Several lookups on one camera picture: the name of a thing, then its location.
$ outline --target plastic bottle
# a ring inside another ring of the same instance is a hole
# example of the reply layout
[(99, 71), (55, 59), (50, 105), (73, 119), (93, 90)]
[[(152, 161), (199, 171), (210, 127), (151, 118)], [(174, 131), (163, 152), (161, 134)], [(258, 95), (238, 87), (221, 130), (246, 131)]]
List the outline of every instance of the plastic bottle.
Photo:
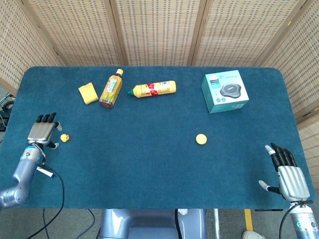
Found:
[(174, 92), (176, 92), (175, 81), (164, 81), (137, 85), (132, 90), (129, 90), (128, 94), (140, 98), (146, 96), (158, 96)]
[(115, 100), (118, 97), (120, 89), (122, 87), (122, 75), (123, 70), (118, 69), (116, 74), (111, 76), (106, 83), (106, 86), (100, 97), (100, 104), (107, 108), (113, 108)]

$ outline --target yellow bottle cap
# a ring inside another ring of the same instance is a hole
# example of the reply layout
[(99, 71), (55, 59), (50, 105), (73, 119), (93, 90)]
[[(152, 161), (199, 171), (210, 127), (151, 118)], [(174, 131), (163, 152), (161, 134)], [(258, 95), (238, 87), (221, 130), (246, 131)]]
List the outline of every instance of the yellow bottle cap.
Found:
[(206, 144), (206, 142), (207, 142), (207, 137), (206, 137), (206, 135), (204, 135), (204, 134), (202, 134), (202, 133), (198, 134), (198, 135), (196, 136), (196, 142), (197, 142), (198, 144)]
[(123, 70), (122, 69), (118, 69), (117, 71), (116, 71), (116, 74), (120, 74), (121, 76), (123, 75)]

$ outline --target product box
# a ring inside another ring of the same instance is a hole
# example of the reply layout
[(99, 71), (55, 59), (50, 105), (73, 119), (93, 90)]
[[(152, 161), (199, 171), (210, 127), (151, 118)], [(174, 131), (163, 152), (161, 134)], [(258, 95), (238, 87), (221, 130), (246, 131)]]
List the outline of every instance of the product box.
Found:
[(237, 70), (207, 74), (201, 87), (210, 114), (241, 109), (249, 100)]

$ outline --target silver robot hand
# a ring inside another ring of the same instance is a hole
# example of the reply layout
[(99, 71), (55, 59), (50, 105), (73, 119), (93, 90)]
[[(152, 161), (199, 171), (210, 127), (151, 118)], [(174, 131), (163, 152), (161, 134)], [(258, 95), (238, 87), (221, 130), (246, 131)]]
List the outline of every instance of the silver robot hand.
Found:
[(290, 202), (291, 208), (294, 207), (289, 214), (298, 239), (319, 239), (319, 228), (313, 211), (303, 204), (310, 197), (310, 193), (301, 168), (297, 166), (289, 150), (282, 149), (274, 143), (271, 143), (271, 146), (272, 148), (266, 145), (265, 148), (277, 172), (279, 187), (269, 186), (262, 180), (259, 180), (260, 186), (266, 191), (282, 195)]
[(21, 205), (29, 199), (31, 181), (37, 169), (50, 177), (54, 176), (39, 166), (45, 158), (43, 148), (45, 146), (52, 149), (58, 147), (57, 143), (51, 142), (54, 129), (62, 130), (59, 122), (53, 123), (55, 115), (56, 113), (44, 117), (40, 115), (33, 124), (27, 138), (29, 146), (25, 148), (12, 176), (17, 185), (0, 191), (0, 210)]

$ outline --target speaker image on box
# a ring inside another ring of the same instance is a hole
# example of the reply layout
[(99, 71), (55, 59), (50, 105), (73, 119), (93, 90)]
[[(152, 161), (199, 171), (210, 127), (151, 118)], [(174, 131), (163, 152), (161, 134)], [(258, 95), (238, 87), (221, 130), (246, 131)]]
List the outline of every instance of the speaker image on box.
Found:
[(241, 86), (238, 84), (227, 84), (223, 85), (223, 87), (220, 90), (220, 93), (222, 96), (238, 98), (240, 97), (240, 89)]

